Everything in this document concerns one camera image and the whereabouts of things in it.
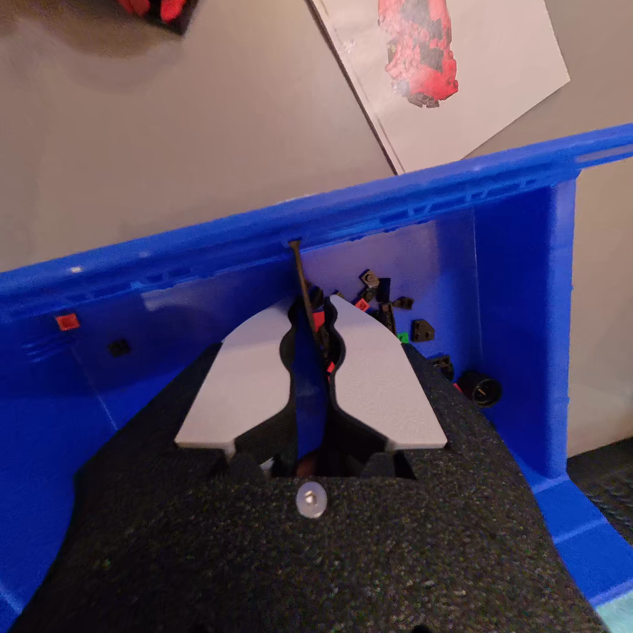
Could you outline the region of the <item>lego instruction booklet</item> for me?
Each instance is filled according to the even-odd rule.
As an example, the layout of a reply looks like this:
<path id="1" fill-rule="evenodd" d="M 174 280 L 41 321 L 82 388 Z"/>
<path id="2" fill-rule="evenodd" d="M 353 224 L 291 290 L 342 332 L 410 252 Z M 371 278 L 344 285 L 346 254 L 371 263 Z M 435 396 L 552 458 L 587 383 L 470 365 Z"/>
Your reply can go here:
<path id="1" fill-rule="evenodd" d="M 398 174 L 460 160 L 569 82 L 544 1 L 309 1 Z"/>

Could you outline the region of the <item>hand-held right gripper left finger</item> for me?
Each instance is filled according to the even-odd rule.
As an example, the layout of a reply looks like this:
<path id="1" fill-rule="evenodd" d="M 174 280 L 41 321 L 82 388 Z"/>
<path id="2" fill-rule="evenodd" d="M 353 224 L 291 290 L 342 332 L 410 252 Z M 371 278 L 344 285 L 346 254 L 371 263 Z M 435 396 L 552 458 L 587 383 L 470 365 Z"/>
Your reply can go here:
<path id="1" fill-rule="evenodd" d="M 281 455 L 296 443 L 292 304 L 281 299 L 226 336 L 175 436 L 179 447 Z"/>

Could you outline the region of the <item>pile of small lego pieces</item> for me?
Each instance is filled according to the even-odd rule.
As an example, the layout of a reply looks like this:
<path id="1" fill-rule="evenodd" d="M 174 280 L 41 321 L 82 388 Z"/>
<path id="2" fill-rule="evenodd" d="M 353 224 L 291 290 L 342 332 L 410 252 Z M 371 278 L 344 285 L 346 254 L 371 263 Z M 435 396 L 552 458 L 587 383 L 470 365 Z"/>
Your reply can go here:
<path id="1" fill-rule="evenodd" d="M 390 330 L 403 344 L 426 343 L 434 340 L 435 329 L 426 320 L 412 321 L 410 331 L 398 331 L 394 310 L 407 310 L 413 308 L 414 299 L 401 296 L 394 301 L 390 301 L 391 279 L 379 278 L 371 270 L 366 270 L 360 275 L 364 289 L 360 292 L 354 306 L 364 313 L 383 324 Z M 325 328 L 325 295 L 323 289 L 307 280 L 310 299 L 313 308 L 315 326 L 320 337 L 321 350 L 328 358 L 329 355 L 329 335 Z"/>

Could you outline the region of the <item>long black lego axle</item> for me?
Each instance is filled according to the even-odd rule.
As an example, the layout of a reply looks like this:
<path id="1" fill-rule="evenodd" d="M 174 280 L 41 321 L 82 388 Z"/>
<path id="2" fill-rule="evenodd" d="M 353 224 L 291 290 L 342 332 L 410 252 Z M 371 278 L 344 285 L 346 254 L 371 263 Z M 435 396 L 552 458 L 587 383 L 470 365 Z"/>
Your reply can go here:
<path id="1" fill-rule="evenodd" d="M 312 334 L 313 341 L 315 342 L 316 347 L 319 350 L 319 352 L 321 352 L 320 337 L 318 335 L 318 332 L 317 332 L 317 329 L 316 329 L 316 326 L 315 326 L 315 322 L 314 322 L 312 302 L 311 302 L 311 299 L 310 299 L 309 287 L 307 285 L 307 279 L 306 279 L 306 276 L 305 276 L 303 262 L 302 262 L 302 259 L 301 259 L 300 245 L 301 245 L 301 240 L 300 239 L 294 239 L 294 240 L 290 240 L 288 242 L 288 246 L 291 249 L 293 257 L 294 257 L 294 264 L 295 264 L 295 268 L 296 268 L 296 273 L 297 273 L 297 278 L 298 278 L 299 287 L 300 287 L 300 291 L 301 291 L 301 296 L 302 296 L 302 299 L 303 299 L 303 305 L 304 305 L 304 310 L 305 310 L 305 314 L 306 314 L 306 319 L 307 319 L 308 325 L 310 327 L 310 331 L 311 331 L 311 334 Z"/>

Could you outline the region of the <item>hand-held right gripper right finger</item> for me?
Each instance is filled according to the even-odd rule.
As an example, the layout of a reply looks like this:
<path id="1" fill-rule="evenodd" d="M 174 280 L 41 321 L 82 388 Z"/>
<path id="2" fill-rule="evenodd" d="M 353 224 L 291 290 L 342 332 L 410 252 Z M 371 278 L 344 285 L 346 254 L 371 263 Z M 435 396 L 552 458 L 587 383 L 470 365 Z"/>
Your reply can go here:
<path id="1" fill-rule="evenodd" d="M 327 441 L 342 451 L 444 448 L 446 435 L 397 336 L 340 296 L 327 298 L 325 312 L 339 352 Z"/>

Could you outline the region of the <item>black round lego wheel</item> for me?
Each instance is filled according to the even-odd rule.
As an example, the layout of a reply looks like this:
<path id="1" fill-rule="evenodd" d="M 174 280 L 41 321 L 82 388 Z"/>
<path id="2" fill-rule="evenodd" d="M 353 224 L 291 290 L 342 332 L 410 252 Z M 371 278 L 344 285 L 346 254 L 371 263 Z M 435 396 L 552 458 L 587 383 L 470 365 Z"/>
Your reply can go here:
<path id="1" fill-rule="evenodd" d="M 501 384 L 476 370 L 467 370 L 457 379 L 459 390 L 479 409 L 494 407 L 502 397 Z"/>

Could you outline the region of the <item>blue plastic bin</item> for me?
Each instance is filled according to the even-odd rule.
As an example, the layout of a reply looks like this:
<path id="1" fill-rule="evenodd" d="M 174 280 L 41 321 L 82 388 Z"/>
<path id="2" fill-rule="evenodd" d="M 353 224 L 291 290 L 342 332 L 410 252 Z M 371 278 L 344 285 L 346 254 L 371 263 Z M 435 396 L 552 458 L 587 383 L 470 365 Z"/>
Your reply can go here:
<path id="1" fill-rule="evenodd" d="M 566 472 L 575 186 L 629 157 L 630 123 L 2 273 L 1 631 L 607 632 L 632 547 Z M 414 299 L 444 448 L 327 441 L 294 239 L 324 312 L 366 270 Z M 179 447 L 223 340 L 288 297 L 296 443 Z"/>

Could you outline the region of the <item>dark lego box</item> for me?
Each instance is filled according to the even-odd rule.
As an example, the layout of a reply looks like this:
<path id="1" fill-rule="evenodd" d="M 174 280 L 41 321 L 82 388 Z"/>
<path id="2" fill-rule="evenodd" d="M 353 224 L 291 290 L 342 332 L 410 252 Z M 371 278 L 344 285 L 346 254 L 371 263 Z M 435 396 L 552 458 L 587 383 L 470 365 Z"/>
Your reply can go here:
<path id="1" fill-rule="evenodd" d="M 184 36 L 199 1 L 117 1 L 130 15 L 178 36 Z"/>

